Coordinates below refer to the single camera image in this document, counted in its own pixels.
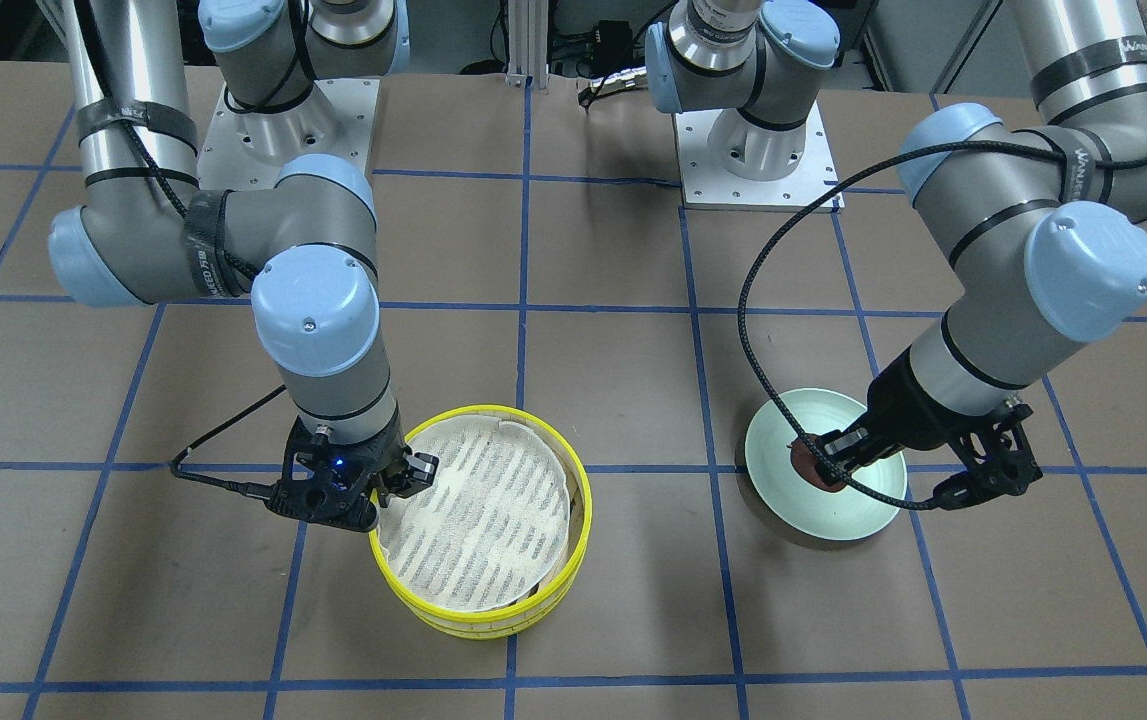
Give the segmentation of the brown steamed bun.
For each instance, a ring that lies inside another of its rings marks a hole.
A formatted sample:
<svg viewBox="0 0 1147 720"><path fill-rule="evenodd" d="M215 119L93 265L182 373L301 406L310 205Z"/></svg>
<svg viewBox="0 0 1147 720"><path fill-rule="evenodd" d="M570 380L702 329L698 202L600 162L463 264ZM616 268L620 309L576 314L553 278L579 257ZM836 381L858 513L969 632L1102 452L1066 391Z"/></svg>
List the brown steamed bun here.
<svg viewBox="0 0 1147 720"><path fill-rule="evenodd" d="M791 441L791 468L794 474L797 474L802 480L816 490L838 493L846 488L846 480L826 471L824 465L820 465L814 452L809 449L806 443L803 443L802 437L794 438Z"/></svg>

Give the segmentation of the yellow steamer basket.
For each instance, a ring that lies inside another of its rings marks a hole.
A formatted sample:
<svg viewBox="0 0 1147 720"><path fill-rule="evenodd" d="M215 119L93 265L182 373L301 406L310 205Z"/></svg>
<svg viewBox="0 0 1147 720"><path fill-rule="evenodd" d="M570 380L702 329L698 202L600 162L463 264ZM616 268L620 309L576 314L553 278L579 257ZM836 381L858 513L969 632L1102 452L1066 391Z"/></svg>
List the yellow steamer basket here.
<svg viewBox="0 0 1147 720"><path fill-rule="evenodd" d="M492 641L540 623L588 550L590 479L543 418L473 405L428 418L409 447L439 460L434 486L381 512L379 573L436 631Z"/></svg>

